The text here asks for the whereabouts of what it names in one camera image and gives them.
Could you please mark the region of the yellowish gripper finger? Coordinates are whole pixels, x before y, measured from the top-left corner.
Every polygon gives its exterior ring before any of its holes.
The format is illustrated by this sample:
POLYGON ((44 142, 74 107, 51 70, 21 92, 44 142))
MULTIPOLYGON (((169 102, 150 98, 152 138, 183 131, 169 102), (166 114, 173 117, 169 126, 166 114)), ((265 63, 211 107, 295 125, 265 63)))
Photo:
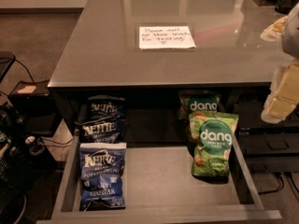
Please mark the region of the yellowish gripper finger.
POLYGON ((271 25, 269 25, 260 35, 260 38, 264 41, 274 42, 280 40, 282 37, 285 21, 287 20, 287 16, 284 16, 271 25))
POLYGON ((286 67, 282 84, 276 93, 271 92, 263 105, 261 119, 279 123, 287 118, 299 104, 299 63, 286 67))

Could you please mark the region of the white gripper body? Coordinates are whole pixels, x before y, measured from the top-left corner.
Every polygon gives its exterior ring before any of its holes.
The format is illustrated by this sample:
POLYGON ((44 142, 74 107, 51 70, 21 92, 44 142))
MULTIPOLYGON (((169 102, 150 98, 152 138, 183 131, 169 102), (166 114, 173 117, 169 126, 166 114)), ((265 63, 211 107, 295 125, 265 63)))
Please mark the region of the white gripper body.
POLYGON ((279 89, 279 87, 282 84, 282 79, 284 77, 286 71, 286 67, 285 66, 279 66, 272 77, 272 81, 271 81, 271 85, 270 85, 270 90, 273 93, 276 93, 279 89))

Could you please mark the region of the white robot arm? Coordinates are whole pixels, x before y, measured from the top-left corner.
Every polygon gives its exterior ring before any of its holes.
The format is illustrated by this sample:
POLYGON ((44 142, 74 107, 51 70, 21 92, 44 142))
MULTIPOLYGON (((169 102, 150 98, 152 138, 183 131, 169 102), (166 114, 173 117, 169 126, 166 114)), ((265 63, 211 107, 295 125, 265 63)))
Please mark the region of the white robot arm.
POLYGON ((279 66, 275 70, 270 94, 263 105, 261 119, 276 124, 287 118, 299 104, 299 4, 287 16, 268 26, 261 39, 280 40, 283 51, 294 58, 289 66, 279 66))

